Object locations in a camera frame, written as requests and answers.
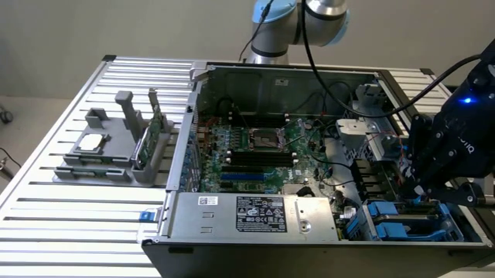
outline blue pcie slot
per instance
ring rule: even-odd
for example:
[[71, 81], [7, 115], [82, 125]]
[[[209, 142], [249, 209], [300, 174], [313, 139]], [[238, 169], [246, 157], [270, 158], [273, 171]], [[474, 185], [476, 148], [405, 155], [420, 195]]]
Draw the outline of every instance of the blue pcie slot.
[[264, 174], [221, 174], [225, 181], [264, 181]]

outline white wall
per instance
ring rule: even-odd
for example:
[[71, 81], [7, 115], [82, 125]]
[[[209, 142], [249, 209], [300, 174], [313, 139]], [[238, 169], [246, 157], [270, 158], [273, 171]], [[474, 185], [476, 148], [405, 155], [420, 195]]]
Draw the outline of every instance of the white wall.
[[[253, 0], [0, 0], [0, 94], [70, 98], [102, 55], [234, 60]], [[320, 64], [442, 71], [493, 39], [493, 0], [348, 0]], [[289, 59], [305, 63], [302, 47]], [[466, 70], [454, 74], [458, 82]]]

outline motherboard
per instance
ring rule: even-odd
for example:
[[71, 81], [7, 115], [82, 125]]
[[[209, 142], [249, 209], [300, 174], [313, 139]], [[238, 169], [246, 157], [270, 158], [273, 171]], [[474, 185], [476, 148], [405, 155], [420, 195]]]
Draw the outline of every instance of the motherboard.
[[296, 194], [306, 186], [322, 196], [320, 183], [332, 172], [312, 158], [326, 160], [324, 132], [316, 131], [313, 119], [306, 118], [262, 122], [248, 116], [240, 121], [208, 118], [197, 129], [200, 191]]

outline power supply label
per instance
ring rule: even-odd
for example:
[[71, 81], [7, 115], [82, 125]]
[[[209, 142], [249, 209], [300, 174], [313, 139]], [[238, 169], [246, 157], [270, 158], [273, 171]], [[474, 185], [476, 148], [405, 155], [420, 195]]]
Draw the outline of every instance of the power supply label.
[[236, 225], [238, 232], [286, 233], [284, 198], [237, 197]]

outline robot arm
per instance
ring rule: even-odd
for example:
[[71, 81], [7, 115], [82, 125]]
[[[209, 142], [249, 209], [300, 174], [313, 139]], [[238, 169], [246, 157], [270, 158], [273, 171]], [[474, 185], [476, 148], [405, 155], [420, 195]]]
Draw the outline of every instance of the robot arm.
[[456, 177], [492, 177], [495, 165], [495, 40], [466, 79], [430, 120], [414, 115], [409, 131], [404, 193], [464, 206], [492, 207], [493, 183], [444, 184]]
[[[324, 46], [336, 43], [342, 37], [348, 24], [345, 0], [304, 0], [306, 33], [310, 45]], [[253, 32], [261, 24], [262, 10], [270, 0], [257, 0], [253, 10]], [[288, 64], [289, 45], [301, 45], [300, 13], [296, 0], [273, 0], [269, 12], [250, 44], [246, 63]]]

